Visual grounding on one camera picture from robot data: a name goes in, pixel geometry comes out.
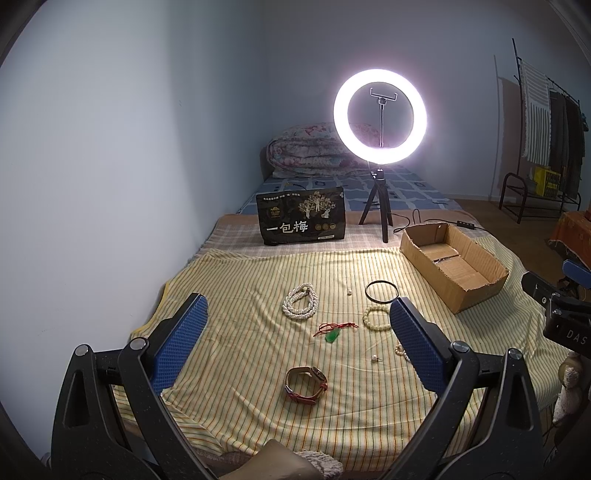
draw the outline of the brown leather watch strap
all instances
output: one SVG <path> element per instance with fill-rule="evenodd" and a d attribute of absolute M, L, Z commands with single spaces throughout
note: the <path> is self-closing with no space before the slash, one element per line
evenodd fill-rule
<path fill-rule="evenodd" d="M 309 374 L 314 380 L 319 383 L 319 389 L 316 391 L 314 395 L 309 397 L 305 397 L 293 391 L 290 387 L 290 379 L 292 375 L 300 375 L 300 374 Z M 318 397 L 327 391 L 329 388 L 328 386 L 328 379 L 318 368 L 316 367 L 294 367 L 290 368 L 287 373 L 285 374 L 285 392 L 287 395 L 294 401 L 298 403 L 304 403 L 307 405 L 316 405 L 316 401 Z"/>

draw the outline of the bed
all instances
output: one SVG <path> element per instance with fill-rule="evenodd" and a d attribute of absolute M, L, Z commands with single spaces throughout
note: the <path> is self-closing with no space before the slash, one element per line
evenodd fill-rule
<path fill-rule="evenodd" d="M 329 130 L 314 126 L 305 135 L 330 137 Z M 280 156 L 285 156 L 292 133 L 284 135 L 287 142 Z M 307 152 L 310 145 L 317 147 L 317 138 L 312 140 L 304 146 Z M 162 392 L 196 453 L 223 474 L 275 438 L 293 451 L 321 450 L 331 455 L 343 463 L 344 478 L 374 478 L 389 467 L 436 396 L 422 388 L 412 365 L 395 354 L 397 339 L 391 330 L 364 328 L 362 314 L 369 303 L 363 287 L 376 278 L 394 281 L 401 295 L 450 339 L 467 341 L 484 353 L 501 354 L 509 347 L 522 350 L 538 406 L 548 407 L 559 391 L 556 371 L 566 350 L 544 339 L 543 310 L 521 290 L 525 272 L 521 261 L 486 231 L 467 231 L 509 269 L 509 277 L 498 295 L 453 315 L 400 253 L 401 232 L 384 245 L 378 211 L 370 211 L 365 224 L 358 225 L 371 177 L 362 171 L 322 173 L 268 178 L 257 193 L 343 186 L 347 210 L 343 240 L 265 246 L 255 194 L 238 215 L 219 219 L 187 267 L 166 284 L 150 321 L 132 332 L 132 337 L 148 336 L 193 291 L 207 298 L 207 326 L 175 384 Z M 423 219 L 478 224 L 456 202 L 403 167 L 388 171 L 387 179 L 392 210 L 409 221 L 418 208 Z M 405 220 L 399 220 L 404 226 Z M 319 311 L 306 322 L 293 322 L 282 314 L 281 302 L 304 281 L 314 284 Z M 359 328 L 343 331 L 329 344 L 313 336 L 323 322 L 355 322 Z M 380 362 L 371 362 L 375 353 Z M 285 372 L 298 365 L 315 365 L 329 378 L 328 392 L 314 407 L 295 404 L 285 396 Z M 482 394 L 475 391 L 448 453 L 461 449 Z M 141 434 L 119 387 L 115 398 L 128 430 Z"/>
<path fill-rule="evenodd" d="M 384 172 L 390 194 L 392 210 L 415 209 L 447 209 L 461 210 L 462 207 L 447 198 L 440 191 L 429 185 L 417 174 L 405 167 L 394 166 Z M 256 196 L 261 193 L 282 192 L 284 190 L 322 189 L 343 187 L 345 192 L 345 210 L 347 212 L 363 211 L 374 180 L 368 173 L 358 176 L 332 176 L 294 179 L 268 178 L 261 187 L 242 206 L 238 213 L 256 215 Z"/>

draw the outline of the tripod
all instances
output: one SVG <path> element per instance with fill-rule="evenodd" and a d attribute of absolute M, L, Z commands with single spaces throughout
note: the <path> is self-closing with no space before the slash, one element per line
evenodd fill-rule
<path fill-rule="evenodd" d="M 384 146 L 384 107 L 388 100 L 396 101 L 398 96 L 397 93 L 394 94 L 393 97 L 386 96 L 386 95 L 377 95 L 373 92 L 373 89 L 369 89 L 369 94 L 372 97 L 376 97 L 378 99 L 379 105 L 379 147 L 382 148 Z M 359 224 L 363 225 L 365 218 L 367 217 L 369 210 L 374 202 L 375 194 L 378 194 L 378 203 L 379 203 L 379 212 L 380 212 L 380 219 L 382 223 L 382 240 L 385 244 L 388 243 L 388 225 L 393 226 L 392 223 L 392 212 L 390 209 L 390 197 L 388 192 L 388 185 L 386 185 L 386 178 L 384 177 L 384 171 L 381 168 L 378 168 L 376 172 L 372 172 L 372 177 L 374 178 L 374 186 L 369 192 L 368 201 L 365 204 L 365 208 L 363 210 L 363 214 L 361 215 L 361 220 L 359 220 Z"/>

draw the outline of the striped towel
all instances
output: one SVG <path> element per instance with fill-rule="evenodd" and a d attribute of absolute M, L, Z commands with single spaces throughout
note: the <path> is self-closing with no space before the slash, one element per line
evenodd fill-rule
<path fill-rule="evenodd" d="M 521 156 L 532 163 L 550 164 L 550 94 L 546 75 L 521 61 L 525 103 L 525 142 Z"/>

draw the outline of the black bangle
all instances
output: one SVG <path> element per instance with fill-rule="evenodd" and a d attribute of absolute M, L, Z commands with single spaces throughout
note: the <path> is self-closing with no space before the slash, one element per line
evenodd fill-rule
<path fill-rule="evenodd" d="M 396 296 L 392 300 L 388 300 L 388 301 L 373 299 L 371 296 L 369 296 L 368 288 L 370 288 L 371 285 L 374 285 L 376 283 L 385 283 L 385 284 L 393 286 L 394 290 L 396 290 Z M 365 296 L 367 298 L 369 298 L 374 303 L 381 303 L 382 305 L 386 305 L 386 304 L 392 303 L 394 300 L 396 300 L 400 296 L 400 292 L 398 291 L 398 287 L 388 280 L 374 280 L 373 282 L 368 283 L 367 286 L 365 287 Z"/>

